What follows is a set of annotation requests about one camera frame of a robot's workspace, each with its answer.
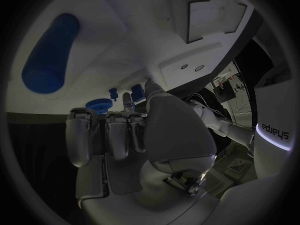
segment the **blue cylinder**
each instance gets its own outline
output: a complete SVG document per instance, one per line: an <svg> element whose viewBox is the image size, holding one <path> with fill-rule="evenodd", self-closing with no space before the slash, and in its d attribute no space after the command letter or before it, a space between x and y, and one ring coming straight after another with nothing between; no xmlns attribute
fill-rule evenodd
<svg viewBox="0 0 300 225"><path fill-rule="evenodd" d="M38 40L22 71L25 86L35 93L50 94L65 83L67 62L80 28L71 14L58 16Z"/></svg>

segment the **blue object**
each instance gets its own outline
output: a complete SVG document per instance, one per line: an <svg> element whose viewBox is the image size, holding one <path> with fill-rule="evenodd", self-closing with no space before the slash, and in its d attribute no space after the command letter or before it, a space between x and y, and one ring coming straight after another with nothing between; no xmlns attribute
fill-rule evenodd
<svg viewBox="0 0 300 225"><path fill-rule="evenodd" d="M77 18L67 13L53 21L23 68L22 80L28 89L50 94L64 85L69 53L79 27Z"/></svg>
<svg viewBox="0 0 300 225"><path fill-rule="evenodd" d="M112 100L108 98L101 98L89 101L85 107L97 111L97 114L105 114L113 106Z"/></svg>
<svg viewBox="0 0 300 225"><path fill-rule="evenodd" d="M141 84L137 84L131 88L132 94L131 98L134 103L137 103L143 99L145 99L145 92L141 86Z"/></svg>
<svg viewBox="0 0 300 225"><path fill-rule="evenodd" d="M114 99L114 101L117 101L117 98L119 97L118 93L117 93L117 89L116 88L112 88L109 90L110 93L110 98Z"/></svg>

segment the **purple light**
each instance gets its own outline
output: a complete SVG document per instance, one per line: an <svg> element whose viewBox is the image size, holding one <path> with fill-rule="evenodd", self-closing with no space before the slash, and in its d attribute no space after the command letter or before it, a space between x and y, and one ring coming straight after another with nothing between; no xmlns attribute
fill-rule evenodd
<svg viewBox="0 0 300 225"><path fill-rule="evenodd" d="M269 143L275 145L276 147L281 148L281 149L286 150L286 151L291 150L289 147L282 146L282 145L278 144L277 142L271 140L270 138L266 137L266 136L260 131L260 129L259 129L259 124L256 125L256 131L257 131L257 133L258 133L263 139L267 140Z"/></svg>

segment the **blue plastic part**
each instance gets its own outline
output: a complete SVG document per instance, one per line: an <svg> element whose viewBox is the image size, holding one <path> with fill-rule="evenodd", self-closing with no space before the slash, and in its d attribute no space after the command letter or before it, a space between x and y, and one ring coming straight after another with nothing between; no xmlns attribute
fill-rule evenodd
<svg viewBox="0 0 300 225"><path fill-rule="evenodd" d="M97 114L105 114L113 106L112 100L108 98L101 98L89 101L85 107L97 111Z"/></svg>
<svg viewBox="0 0 300 225"><path fill-rule="evenodd" d="M50 94L65 83L72 44L80 28L71 14L58 16L31 51L22 71L25 86L35 93Z"/></svg>
<svg viewBox="0 0 300 225"><path fill-rule="evenodd" d="M142 88L141 84L137 84L131 88L132 94L131 98L134 103L137 103L143 99L145 99L145 92Z"/></svg>
<svg viewBox="0 0 300 225"><path fill-rule="evenodd" d="M117 89L116 88L112 88L109 90L110 93L110 98L114 99L114 101L117 101L117 98L119 97L118 93L117 93Z"/></svg>

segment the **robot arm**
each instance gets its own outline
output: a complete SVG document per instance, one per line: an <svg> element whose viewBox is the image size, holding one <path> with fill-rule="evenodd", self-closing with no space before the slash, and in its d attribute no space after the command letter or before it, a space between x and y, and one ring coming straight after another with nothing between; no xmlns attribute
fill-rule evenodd
<svg viewBox="0 0 300 225"><path fill-rule="evenodd" d="M214 112L207 106L204 106L196 100L191 100L189 103L193 110L198 114L207 128L212 129L221 137L229 137L237 143L248 148L250 157L253 157L254 146L253 137L254 132L246 128L233 125L233 123L225 118L216 117Z"/></svg>

